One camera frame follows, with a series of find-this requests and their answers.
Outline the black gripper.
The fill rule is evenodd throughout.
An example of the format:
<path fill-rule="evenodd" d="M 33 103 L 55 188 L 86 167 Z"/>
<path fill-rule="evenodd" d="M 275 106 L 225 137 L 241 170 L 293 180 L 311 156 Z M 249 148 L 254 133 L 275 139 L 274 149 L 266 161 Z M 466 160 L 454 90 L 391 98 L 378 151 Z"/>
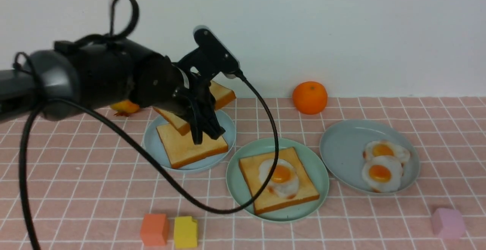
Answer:
<path fill-rule="evenodd" d="M 177 65 L 170 66 L 175 90 L 172 96 L 177 108 L 170 110 L 190 124 L 193 143 L 200 145 L 203 131 L 211 139 L 220 138 L 226 130 L 221 127 L 215 113 L 215 98 L 210 92 L 210 81 L 198 79 L 197 72 L 187 72 Z"/>

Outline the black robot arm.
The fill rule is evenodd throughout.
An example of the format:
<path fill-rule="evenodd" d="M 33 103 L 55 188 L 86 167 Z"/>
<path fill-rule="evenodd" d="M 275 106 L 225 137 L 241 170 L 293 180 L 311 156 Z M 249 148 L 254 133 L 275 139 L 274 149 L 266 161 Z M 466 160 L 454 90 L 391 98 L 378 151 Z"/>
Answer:
<path fill-rule="evenodd" d="M 54 49 L 36 51 L 23 64 L 14 59 L 10 70 L 1 71 L 0 87 L 1 122 L 26 115 L 47 99 L 63 98 L 92 110 L 129 100 L 186 121 L 195 144 L 204 134 L 217 139 L 225 132 L 207 83 L 127 39 L 85 46 L 57 41 Z"/>

